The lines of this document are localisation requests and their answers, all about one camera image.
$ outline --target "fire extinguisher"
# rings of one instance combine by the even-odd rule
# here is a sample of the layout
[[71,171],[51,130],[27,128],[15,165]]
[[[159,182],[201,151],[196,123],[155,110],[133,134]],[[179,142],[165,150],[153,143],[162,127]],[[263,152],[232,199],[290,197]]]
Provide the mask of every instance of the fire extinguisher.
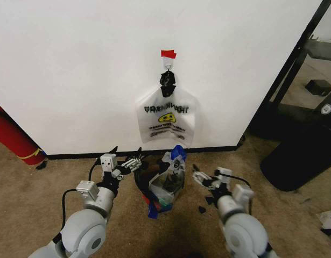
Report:
[[43,151],[0,107],[0,142],[29,165],[45,159]]

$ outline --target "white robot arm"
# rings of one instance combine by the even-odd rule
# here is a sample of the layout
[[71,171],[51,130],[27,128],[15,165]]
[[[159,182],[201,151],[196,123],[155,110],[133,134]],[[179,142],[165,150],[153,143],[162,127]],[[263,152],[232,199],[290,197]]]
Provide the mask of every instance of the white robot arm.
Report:
[[231,193],[230,179],[236,177],[232,176],[231,170],[221,167],[217,167],[215,176],[210,177],[194,166],[193,177],[213,194],[211,198],[218,209],[226,248],[234,258],[278,257],[268,243],[268,235],[263,225],[246,213],[254,195],[248,185],[237,184]]
[[117,165],[115,154],[104,154],[98,160],[102,165],[103,181],[81,181],[76,187],[82,196],[84,209],[73,213],[61,232],[29,258],[87,258],[101,248],[105,241],[112,201],[117,195],[118,184],[124,175],[137,170],[142,162],[132,158]]

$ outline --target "yellow logo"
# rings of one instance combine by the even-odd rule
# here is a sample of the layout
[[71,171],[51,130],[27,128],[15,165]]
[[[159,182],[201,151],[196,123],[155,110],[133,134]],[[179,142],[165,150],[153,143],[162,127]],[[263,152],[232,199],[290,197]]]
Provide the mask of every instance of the yellow logo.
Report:
[[168,113],[168,114],[165,114],[163,116],[161,116],[158,121],[160,123],[167,123],[167,122],[173,122],[173,123],[176,123],[176,118],[174,116],[173,113]]

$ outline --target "white plastic bag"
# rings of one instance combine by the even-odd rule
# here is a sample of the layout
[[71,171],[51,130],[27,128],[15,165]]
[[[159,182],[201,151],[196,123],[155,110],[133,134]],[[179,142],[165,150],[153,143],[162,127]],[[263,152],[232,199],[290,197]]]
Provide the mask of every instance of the white plastic bag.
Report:
[[158,88],[137,102],[137,116],[143,143],[172,138],[190,147],[195,130],[196,99],[176,87],[169,97]]

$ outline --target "black clip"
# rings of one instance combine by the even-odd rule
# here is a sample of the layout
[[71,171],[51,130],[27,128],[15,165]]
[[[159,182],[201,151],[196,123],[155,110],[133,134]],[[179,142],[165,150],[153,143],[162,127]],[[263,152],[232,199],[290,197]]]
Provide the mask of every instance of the black clip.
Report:
[[174,92],[175,89],[175,75],[171,71],[166,71],[165,73],[161,74],[160,78],[160,84],[161,84],[161,93],[163,94],[163,97],[167,98],[170,97],[170,95]]

